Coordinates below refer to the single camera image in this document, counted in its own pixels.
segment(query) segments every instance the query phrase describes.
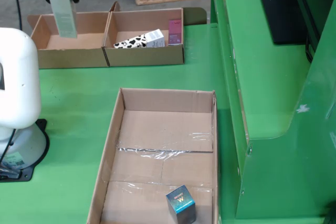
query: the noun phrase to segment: blue product box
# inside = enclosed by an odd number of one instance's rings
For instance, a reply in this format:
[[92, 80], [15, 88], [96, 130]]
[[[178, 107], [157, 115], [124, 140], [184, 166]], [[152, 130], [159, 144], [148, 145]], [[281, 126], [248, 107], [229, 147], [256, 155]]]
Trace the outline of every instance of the blue product box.
[[176, 223], [191, 224], [196, 220], [195, 201], [185, 186], [172, 191], [166, 197]]

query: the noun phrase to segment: green table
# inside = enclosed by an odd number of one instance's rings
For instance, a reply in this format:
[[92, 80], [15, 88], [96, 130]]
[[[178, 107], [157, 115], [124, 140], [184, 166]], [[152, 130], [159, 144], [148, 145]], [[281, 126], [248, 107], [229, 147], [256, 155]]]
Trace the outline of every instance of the green table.
[[[50, 150], [30, 182], [0, 184], [0, 223], [86, 223], [120, 87], [216, 90], [220, 153], [235, 148], [216, 24], [185, 28], [184, 65], [41, 70], [40, 82]], [[227, 153], [222, 168], [237, 167]]]

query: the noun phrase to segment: cardboard box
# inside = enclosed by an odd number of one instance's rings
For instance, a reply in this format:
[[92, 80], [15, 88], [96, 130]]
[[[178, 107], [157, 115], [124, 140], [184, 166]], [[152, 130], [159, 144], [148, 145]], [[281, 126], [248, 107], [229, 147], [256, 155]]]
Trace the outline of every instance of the cardboard box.
[[103, 40], [109, 14], [118, 9], [115, 2], [108, 12], [77, 13], [77, 38], [60, 37], [53, 14], [29, 16], [39, 68], [108, 67]]
[[179, 8], [120, 12], [115, 2], [109, 12], [77, 13], [77, 39], [59, 37], [52, 14], [31, 15], [28, 22], [43, 69], [183, 64], [183, 45], [127, 51], [113, 48], [117, 41], [156, 29], [163, 31], [168, 45], [171, 19], [182, 19], [184, 25], [206, 24], [206, 11]]
[[[168, 46], [169, 21], [181, 19], [183, 25], [183, 9], [142, 10], [136, 12], [113, 12], [107, 28], [104, 49], [111, 66], [149, 66], [183, 64], [183, 32], [182, 44]], [[130, 48], [117, 50], [114, 44], [126, 39], [160, 29], [166, 47], [162, 48]]]
[[186, 185], [195, 223], [218, 222], [214, 92], [121, 89], [87, 223], [173, 224], [166, 195]]

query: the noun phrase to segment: pink product box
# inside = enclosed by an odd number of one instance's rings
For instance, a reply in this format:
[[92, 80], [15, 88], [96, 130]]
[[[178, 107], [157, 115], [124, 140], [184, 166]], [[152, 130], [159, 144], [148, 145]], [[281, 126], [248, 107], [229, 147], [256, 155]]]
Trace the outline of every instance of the pink product box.
[[182, 21], [169, 21], [169, 46], [178, 45], [182, 43]]

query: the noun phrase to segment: cow print box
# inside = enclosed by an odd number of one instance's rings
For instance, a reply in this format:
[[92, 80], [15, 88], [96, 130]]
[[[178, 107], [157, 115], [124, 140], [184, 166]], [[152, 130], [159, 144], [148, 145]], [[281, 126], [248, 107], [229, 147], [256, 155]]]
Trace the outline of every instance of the cow print box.
[[114, 44], [114, 48], [145, 48], [164, 46], [164, 36], [159, 29]]

